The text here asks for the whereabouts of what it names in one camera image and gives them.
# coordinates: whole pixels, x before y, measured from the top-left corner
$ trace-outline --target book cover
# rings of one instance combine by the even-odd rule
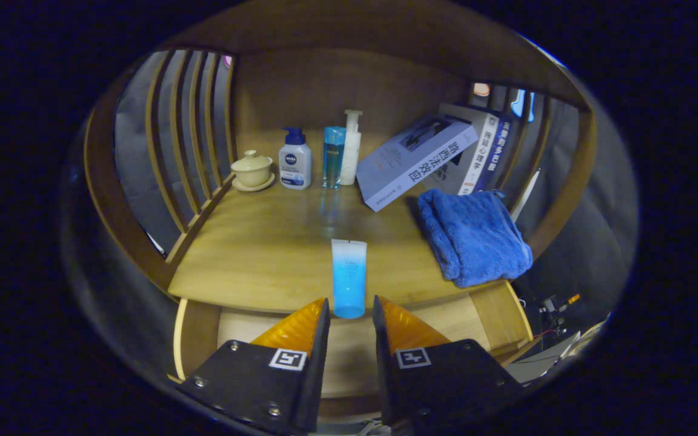
[[[441,103],[438,114],[463,119],[476,130],[476,141],[462,154],[452,157],[425,182],[451,195],[463,196],[482,190],[491,179],[504,147],[497,147],[510,132],[510,117],[486,108]]]
[[[425,116],[357,164],[363,201],[379,212],[477,141],[476,130],[449,116]]]

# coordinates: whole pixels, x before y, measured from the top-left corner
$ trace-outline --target tube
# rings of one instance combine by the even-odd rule
[[[368,243],[331,239],[333,246],[333,314],[359,318],[365,314],[365,256]]]

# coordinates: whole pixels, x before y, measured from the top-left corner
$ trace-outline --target chair seat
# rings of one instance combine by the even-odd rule
[[[374,213],[357,185],[323,190],[318,181],[303,191],[279,182],[257,193],[228,191],[178,265],[169,293],[237,309],[294,312],[318,298],[332,299],[331,238],[368,243],[366,308],[376,294],[411,304],[491,284],[460,289],[443,279],[416,223],[421,185]]]

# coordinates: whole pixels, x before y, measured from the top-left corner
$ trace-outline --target folded towel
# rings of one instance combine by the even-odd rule
[[[419,196],[419,212],[440,270],[461,288],[515,279],[532,266],[532,250],[497,194],[502,195],[478,191],[449,196],[429,190]]]

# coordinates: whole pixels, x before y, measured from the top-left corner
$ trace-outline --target bottle cap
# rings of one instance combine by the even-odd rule
[[[282,127],[282,130],[287,130],[289,133],[285,137],[285,144],[301,145],[305,144],[305,135],[298,127]]]
[[[346,137],[346,127],[325,127],[325,144],[344,145]]]
[[[362,115],[361,110],[345,110],[345,114],[347,114],[347,132],[357,132],[357,122],[360,119],[360,115]]]

